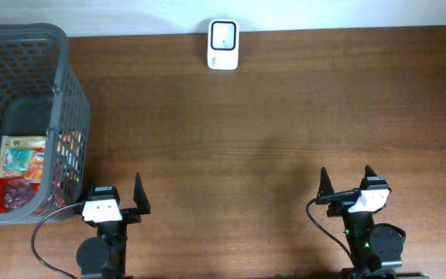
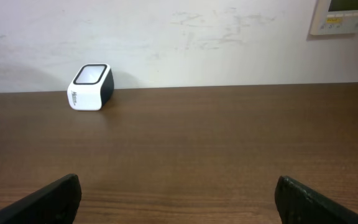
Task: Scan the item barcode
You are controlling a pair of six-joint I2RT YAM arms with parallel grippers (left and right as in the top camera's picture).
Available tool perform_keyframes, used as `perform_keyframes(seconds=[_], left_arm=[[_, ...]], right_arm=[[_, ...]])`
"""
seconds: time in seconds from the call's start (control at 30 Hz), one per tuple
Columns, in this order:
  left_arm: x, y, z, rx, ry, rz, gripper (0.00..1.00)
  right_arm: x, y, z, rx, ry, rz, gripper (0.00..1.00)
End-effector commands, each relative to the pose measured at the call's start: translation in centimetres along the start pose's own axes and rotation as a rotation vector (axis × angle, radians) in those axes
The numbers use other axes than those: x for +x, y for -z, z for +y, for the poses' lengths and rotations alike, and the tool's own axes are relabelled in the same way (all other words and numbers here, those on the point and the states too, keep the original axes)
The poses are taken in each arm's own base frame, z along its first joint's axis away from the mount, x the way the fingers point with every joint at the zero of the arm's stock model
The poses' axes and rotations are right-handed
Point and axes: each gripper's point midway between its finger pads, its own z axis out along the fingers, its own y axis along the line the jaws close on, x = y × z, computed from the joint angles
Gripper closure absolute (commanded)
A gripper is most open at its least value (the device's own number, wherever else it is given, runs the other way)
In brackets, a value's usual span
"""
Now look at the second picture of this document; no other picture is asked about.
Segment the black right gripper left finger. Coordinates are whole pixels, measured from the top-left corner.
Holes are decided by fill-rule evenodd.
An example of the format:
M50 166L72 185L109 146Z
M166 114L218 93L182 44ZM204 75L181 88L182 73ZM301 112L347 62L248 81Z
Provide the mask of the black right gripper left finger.
M76 174L68 174L0 210L0 224L72 224L81 201Z

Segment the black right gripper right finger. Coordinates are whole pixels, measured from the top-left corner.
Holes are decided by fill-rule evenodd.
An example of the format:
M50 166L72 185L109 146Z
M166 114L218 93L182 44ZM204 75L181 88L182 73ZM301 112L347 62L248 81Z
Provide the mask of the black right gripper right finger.
M283 224L358 224L358 214L301 182L281 176L275 204Z

